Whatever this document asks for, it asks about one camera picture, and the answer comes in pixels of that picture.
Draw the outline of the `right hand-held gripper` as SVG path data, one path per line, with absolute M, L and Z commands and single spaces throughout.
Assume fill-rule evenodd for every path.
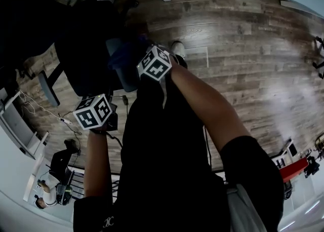
M 169 52 L 158 46 L 152 46 L 137 65 L 139 77 L 146 75 L 160 81 L 172 68 Z

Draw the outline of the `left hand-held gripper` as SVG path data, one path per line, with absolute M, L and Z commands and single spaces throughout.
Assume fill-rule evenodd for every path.
M 73 115 L 83 130 L 107 125 L 107 131 L 117 130 L 117 106 L 108 101 L 105 94 L 83 99 Z

